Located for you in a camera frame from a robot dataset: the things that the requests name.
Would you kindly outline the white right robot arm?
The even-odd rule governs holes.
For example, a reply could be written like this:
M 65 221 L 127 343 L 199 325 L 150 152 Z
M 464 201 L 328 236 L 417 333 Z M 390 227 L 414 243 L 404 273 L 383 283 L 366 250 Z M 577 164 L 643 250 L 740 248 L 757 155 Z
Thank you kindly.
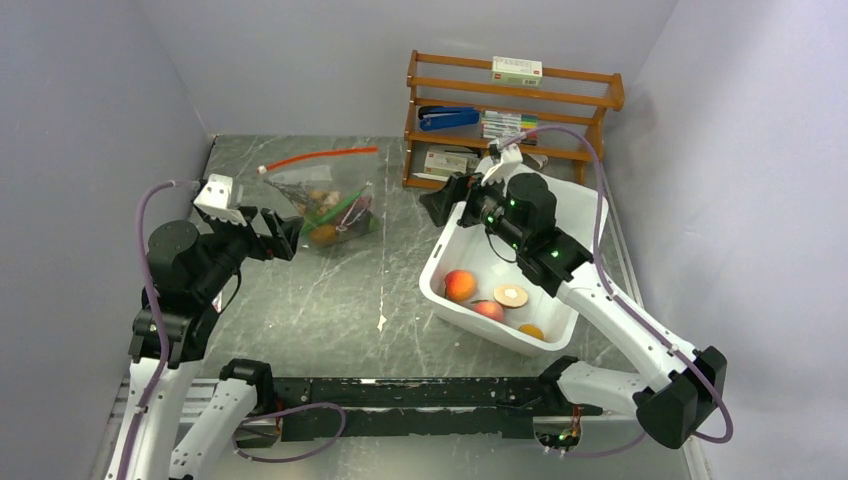
M 562 414 L 577 404 L 632 415 L 654 441 L 677 449 L 715 410 L 727 410 L 727 359 L 715 347 L 696 348 L 630 304 L 605 274 L 599 241 L 580 241 L 564 228 L 579 198 L 595 202 L 600 230 L 605 201 L 598 193 L 533 172 L 493 185 L 479 173 L 453 175 L 419 201 L 446 235 L 470 227 L 503 241 L 530 284 L 589 320 L 635 367 L 627 374 L 572 357 L 555 362 L 546 372 L 551 380 L 539 389 L 548 412 Z

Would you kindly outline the green starfruit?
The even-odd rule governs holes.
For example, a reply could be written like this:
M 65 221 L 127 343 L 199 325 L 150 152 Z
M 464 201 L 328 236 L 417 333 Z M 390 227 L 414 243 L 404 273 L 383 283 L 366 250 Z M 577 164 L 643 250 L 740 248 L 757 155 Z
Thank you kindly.
M 373 210 L 373 196 L 370 193 L 365 191 L 360 191 L 357 193 L 353 193 L 345 198 L 341 198 L 340 203 L 332 208 L 328 213 L 321 216 L 309 216 L 304 215 L 305 224 L 301 230 L 301 236 L 309 240 L 309 232 L 317 226 L 324 224 L 334 225 L 338 231 L 339 225 L 351 216 L 352 213 L 363 210 L 370 209 L 374 215 L 375 220 L 373 221 L 374 229 L 371 231 L 375 231 L 380 226 L 380 221 L 377 218 L 374 210 Z M 336 243 L 352 240 L 356 237 L 348 237 L 340 234 L 338 232 L 338 241 Z

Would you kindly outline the brown longan twig bunch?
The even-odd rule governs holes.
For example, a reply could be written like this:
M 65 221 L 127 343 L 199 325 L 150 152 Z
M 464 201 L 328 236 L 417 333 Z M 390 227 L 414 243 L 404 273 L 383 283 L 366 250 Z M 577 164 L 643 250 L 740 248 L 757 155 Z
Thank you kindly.
M 341 193 L 335 190 L 321 190 L 303 183 L 271 183 L 301 215 L 321 216 L 336 207 L 341 201 Z

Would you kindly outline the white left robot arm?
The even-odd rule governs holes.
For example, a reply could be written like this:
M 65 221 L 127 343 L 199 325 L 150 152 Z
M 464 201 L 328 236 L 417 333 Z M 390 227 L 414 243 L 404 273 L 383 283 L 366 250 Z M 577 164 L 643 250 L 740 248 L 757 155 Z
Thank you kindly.
M 222 313 L 216 298 L 240 278 L 245 260 L 292 260 L 304 225 L 267 208 L 195 209 L 210 232 L 171 221 L 143 248 L 146 285 L 132 324 L 128 403 L 109 479 L 199 479 L 243 419 L 277 405 L 269 364 L 236 359 L 225 366 L 211 404 L 185 437 L 177 436 Z

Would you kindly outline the dark purple mangosteen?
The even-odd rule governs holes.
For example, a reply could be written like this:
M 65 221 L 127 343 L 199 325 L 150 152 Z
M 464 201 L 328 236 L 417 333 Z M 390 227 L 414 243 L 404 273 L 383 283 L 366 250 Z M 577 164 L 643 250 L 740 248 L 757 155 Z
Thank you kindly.
M 365 235 L 374 229 L 374 220 L 370 209 L 358 210 L 339 225 L 338 232 L 348 237 Z

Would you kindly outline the clear zip top bag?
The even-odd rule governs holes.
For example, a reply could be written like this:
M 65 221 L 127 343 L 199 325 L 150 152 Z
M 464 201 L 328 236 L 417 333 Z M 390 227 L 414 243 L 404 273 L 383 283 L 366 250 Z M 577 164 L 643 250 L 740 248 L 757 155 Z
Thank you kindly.
M 375 145 L 296 155 L 256 169 L 304 219 L 301 237 L 325 247 L 380 227 L 370 165 Z

